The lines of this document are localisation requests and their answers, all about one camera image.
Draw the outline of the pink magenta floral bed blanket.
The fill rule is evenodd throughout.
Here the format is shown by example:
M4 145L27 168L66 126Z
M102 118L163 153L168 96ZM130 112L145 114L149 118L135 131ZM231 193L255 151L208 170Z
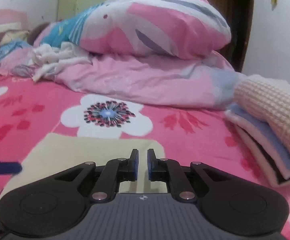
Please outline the pink magenta floral bed blanket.
M81 94L54 82L0 77L0 161L22 162L49 133L97 139L154 140L182 165L202 161L254 183L264 173L222 112L144 106L128 102L131 122L102 128L84 121L90 105L106 96ZM0 175L0 195L14 176Z

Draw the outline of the beige zip hoodie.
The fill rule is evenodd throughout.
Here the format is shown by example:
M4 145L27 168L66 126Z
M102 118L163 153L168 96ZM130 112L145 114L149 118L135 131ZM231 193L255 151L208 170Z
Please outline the beige zip hoodie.
M163 146L154 140L97 139L49 133L21 162L22 172L10 179L1 195L87 161L100 166L111 159L128 158L133 149L139 151L137 181L121 183L119 192L165 193L165 183L148 180L147 150L150 148L158 158L165 156Z

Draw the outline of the crumpled white cloth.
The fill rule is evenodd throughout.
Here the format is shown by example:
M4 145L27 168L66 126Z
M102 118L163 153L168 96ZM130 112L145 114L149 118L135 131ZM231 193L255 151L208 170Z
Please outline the crumpled white cloth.
M32 62L38 66L32 77L37 82L46 74L58 74L67 67L91 63L91 57L88 51L71 42L62 42L60 48L44 43L33 49Z

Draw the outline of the stack of folded clothes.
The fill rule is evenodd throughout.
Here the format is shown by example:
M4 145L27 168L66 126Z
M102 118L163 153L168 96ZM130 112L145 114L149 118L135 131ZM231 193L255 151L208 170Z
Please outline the stack of folded clothes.
M234 125L272 187L290 184L290 153L269 124L254 118L237 104L225 117Z

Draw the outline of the light blue crumpled garment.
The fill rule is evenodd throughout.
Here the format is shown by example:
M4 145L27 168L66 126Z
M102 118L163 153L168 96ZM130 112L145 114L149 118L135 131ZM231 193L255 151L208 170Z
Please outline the light blue crumpled garment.
M19 48L27 48L32 47L32 45L29 45L26 41L23 40L12 40L6 44L3 44L0 46L0 61L5 58L7 55L12 53L12 51L19 49Z

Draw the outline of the brown wooden door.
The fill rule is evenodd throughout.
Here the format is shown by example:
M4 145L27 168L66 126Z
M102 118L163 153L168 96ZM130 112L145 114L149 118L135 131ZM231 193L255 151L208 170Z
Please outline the brown wooden door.
M208 0L226 19L232 40L219 52L241 72L252 28L254 0Z

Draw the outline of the large pink blue cartoon pillow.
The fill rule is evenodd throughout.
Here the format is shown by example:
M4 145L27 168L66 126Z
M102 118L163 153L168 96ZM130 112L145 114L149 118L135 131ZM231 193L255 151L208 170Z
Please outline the large pink blue cartoon pillow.
M229 25L207 0L106 0L53 24L41 39L98 54L184 60L208 56L230 41Z

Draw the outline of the light pink quilt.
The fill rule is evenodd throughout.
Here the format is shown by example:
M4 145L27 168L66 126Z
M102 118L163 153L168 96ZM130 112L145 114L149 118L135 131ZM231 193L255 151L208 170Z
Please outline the light pink quilt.
M12 51L0 61L0 74L32 79L38 69L32 62L33 49ZM196 60L162 55L89 56L91 63L76 64L40 80L54 81L75 92L147 105L224 109L233 102L234 87L244 77L216 52Z

